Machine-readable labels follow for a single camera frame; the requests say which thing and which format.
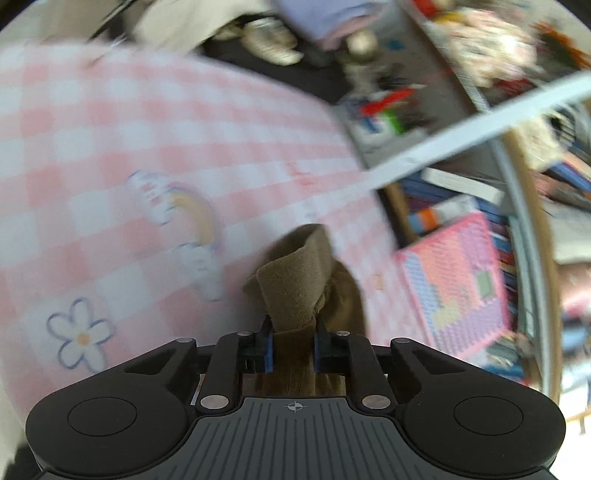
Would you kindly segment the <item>brown corduroy pants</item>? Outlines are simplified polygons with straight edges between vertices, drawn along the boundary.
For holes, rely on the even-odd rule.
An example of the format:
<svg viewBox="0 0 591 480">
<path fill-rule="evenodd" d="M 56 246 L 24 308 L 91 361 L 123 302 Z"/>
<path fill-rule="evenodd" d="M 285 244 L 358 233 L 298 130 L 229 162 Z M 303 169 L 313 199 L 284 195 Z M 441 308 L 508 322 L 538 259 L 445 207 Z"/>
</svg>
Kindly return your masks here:
<svg viewBox="0 0 591 480">
<path fill-rule="evenodd" d="M 270 397 L 329 397 L 346 394 L 338 374 L 314 369 L 318 323 L 328 330 L 366 333 L 361 291 L 335 259 L 325 226 L 305 224 L 280 238 L 242 287 L 263 305 L 273 324 L 273 371 L 259 374 L 247 391 Z"/>
</svg>

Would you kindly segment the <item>pink keyboard learning tablet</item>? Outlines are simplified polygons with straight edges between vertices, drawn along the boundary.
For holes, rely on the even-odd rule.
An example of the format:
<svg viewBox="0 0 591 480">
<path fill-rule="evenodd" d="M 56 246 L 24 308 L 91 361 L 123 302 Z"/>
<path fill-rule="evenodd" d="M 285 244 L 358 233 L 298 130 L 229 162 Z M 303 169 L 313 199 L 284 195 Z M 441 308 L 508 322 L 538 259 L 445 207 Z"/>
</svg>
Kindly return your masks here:
<svg viewBox="0 0 591 480">
<path fill-rule="evenodd" d="M 497 251 L 483 213 L 470 213 L 397 253 L 428 343 L 466 359 L 511 326 Z"/>
</svg>

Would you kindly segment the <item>pink checkered table mat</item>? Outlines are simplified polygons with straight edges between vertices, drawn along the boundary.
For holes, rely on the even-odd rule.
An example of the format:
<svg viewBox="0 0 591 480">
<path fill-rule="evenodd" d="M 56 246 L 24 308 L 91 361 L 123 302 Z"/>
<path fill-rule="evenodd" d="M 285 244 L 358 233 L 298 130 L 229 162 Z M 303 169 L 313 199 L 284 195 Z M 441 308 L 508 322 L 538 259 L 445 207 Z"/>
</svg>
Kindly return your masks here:
<svg viewBox="0 0 591 480">
<path fill-rule="evenodd" d="M 321 223 L 375 344 L 426 342 L 397 240 L 331 108 L 202 58 L 78 43 L 1 50 L 1 383 L 47 394 L 178 337 L 254 330 L 242 287 Z"/>
</svg>

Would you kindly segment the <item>white leaning book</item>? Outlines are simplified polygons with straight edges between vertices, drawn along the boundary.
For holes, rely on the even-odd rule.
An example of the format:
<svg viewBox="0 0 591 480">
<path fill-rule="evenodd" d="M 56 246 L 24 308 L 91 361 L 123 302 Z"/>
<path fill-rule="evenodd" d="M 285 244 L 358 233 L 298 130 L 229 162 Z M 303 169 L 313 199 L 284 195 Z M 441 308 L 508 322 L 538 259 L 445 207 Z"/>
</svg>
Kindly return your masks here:
<svg viewBox="0 0 591 480">
<path fill-rule="evenodd" d="M 421 172 L 421 178 L 432 185 L 471 195 L 496 206 L 503 203 L 505 196 L 502 190 L 487 183 L 439 169 L 426 168 Z"/>
</svg>

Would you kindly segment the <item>white pen holder jar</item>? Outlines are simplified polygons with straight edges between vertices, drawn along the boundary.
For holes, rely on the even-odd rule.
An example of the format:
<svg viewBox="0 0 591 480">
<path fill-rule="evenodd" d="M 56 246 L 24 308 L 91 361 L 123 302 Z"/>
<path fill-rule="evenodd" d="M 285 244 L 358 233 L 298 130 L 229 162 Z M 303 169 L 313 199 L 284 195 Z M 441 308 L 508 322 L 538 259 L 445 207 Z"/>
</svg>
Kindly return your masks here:
<svg viewBox="0 0 591 480">
<path fill-rule="evenodd" d="M 363 148 L 382 147 L 417 129 L 417 126 L 405 122 L 394 108 L 388 107 L 373 116 L 365 116 L 362 108 L 368 104 L 369 99 L 363 96 L 353 96 L 346 101 L 349 131 Z"/>
</svg>

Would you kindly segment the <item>black keyboard case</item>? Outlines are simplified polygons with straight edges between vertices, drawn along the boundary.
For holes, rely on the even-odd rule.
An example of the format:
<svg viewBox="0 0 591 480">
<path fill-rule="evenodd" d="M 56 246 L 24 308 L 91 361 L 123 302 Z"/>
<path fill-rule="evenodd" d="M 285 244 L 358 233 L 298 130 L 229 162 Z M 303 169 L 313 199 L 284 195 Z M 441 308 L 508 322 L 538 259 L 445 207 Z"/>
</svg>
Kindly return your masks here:
<svg viewBox="0 0 591 480">
<path fill-rule="evenodd" d="M 251 54 L 239 39 L 218 41 L 208 39 L 202 45 L 204 55 L 239 68 L 256 72 L 335 105 L 353 91 L 346 73 L 335 54 L 322 51 L 297 37 L 297 50 L 304 57 L 294 65 L 279 66 Z"/>
</svg>

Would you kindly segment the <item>white wrist watch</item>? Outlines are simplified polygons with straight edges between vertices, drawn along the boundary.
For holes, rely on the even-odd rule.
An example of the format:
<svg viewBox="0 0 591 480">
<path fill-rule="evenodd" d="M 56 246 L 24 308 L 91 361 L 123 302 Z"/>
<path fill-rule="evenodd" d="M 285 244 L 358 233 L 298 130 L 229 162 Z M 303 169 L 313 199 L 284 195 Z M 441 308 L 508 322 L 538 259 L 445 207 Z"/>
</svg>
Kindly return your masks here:
<svg viewBox="0 0 591 480">
<path fill-rule="evenodd" d="M 242 30 L 242 46 L 267 63 L 287 67 L 300 63 L 297 38 L 279 19 L 266 17 L 249 22 Z"/>
</svg>

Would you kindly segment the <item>lavender folded cloth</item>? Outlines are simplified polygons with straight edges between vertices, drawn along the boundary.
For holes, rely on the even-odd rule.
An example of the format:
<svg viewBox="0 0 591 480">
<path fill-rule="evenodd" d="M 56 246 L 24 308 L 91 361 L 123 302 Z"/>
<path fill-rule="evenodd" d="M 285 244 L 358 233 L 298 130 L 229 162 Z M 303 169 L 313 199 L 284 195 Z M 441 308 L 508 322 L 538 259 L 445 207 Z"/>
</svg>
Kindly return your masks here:
<svg viewBox="0 0 591 480">
<path fill-rule="evenodd" d="M 370 27 L 392 1 L 277 0 L 270 4 L 287 25 L 325 50 L 335 50 L 342 39 Z"/>
</svg>

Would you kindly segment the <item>cream white garment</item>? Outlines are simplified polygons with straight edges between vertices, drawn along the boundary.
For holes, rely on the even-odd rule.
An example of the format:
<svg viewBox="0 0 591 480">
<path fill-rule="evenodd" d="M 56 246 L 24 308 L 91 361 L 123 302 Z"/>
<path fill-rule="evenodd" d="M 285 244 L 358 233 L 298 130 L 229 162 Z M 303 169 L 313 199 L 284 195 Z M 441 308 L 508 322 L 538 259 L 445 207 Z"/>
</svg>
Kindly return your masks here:
<svg viewBox="0 0 591 480">
<path fill-rule="evenodd" d="M 221 27 L 247 14 L 271 11 L 266 0 L 153 1 L 132 30 L 151 48 L 190 53 Z"/>
</svg>

